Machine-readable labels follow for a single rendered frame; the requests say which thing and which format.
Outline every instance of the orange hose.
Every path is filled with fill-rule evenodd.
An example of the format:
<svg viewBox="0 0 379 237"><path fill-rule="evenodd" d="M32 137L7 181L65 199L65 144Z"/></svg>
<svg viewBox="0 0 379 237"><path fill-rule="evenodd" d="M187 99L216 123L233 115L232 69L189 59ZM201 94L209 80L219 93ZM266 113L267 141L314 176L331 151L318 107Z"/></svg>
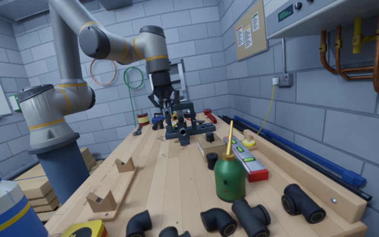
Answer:
<svg viewBox="0 0 379 237"><path fill-rule="evenodd" d="M116 74L117 74L117 69L116 69L116 65L115 65L115 63L112 61L113 65L115 66L115 76L113 77L112 81L110 81L110 82L108 82L108 83L105 83L105 84L102 84L102 83L97 82L97 81L93 78L93 75L92 75L92 65L93 65L93 62L94 62L95 60L96 60L96 59L93 59L93 60L92 60L91 66L89 67L89 73L91 74L92 79L93 79L97 84L102 85L102 86L105 86L105 85L109 85L109 84L111 84L111 83L114 81L114 79L116 78Z"/></svg>

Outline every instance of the electrical outlet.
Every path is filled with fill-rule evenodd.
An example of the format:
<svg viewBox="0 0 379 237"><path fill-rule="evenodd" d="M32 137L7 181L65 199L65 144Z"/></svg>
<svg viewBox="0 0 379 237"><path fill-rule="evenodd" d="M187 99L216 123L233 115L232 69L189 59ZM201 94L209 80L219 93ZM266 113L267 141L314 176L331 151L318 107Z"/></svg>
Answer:
<svg viewBox="0 0 379 237"><path fill-rule="evenodd" d="M293 86L293 74L281 74L279 76L279 86L280 87L290 87Z"/></svg>

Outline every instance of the wooden v-block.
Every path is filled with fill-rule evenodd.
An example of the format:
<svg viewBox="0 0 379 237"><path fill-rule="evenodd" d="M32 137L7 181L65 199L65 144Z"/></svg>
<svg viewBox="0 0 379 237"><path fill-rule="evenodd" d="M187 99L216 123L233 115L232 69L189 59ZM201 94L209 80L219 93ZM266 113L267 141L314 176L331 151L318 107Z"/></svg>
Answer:
<svg viewBox="0 0 379 237"><path fill-rule="evenodd" d="M105 198L101 198L94 193L89 193L86 199L93 213L114 211L117 207L117 203L111 190L109 190Z"/></svg>
<svg viewBox="0 0 379 237"><path fill-rule="evenodd" d="M119 173L133 171L135 169L132 158L130 157L128 162L124 163L120 159L115 160L116 167Z"/></svg>

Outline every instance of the digital display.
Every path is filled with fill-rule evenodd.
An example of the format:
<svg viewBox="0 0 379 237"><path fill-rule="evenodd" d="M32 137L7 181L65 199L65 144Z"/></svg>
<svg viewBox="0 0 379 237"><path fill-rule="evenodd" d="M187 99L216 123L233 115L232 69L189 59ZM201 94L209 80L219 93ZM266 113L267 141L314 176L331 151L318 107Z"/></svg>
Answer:
<svg viewBox="0 0 379 237"><path fill-rule="evenodd" d="M293 4L291 6L287 7L283 11L277 14L277 17L279 19L279 22L286 19L287 17L291 16L293 14Z"/></svg>

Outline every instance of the white plug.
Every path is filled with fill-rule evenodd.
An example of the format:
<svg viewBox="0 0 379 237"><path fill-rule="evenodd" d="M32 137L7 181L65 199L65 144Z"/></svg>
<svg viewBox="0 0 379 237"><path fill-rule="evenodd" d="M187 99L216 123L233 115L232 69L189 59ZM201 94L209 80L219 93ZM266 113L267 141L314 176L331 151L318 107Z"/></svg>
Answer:
<svg viewBox="0 0 379 237"><path fill-rule="evenodd" d="M273 78L273 85L279 85L279 77Z"/></svg>

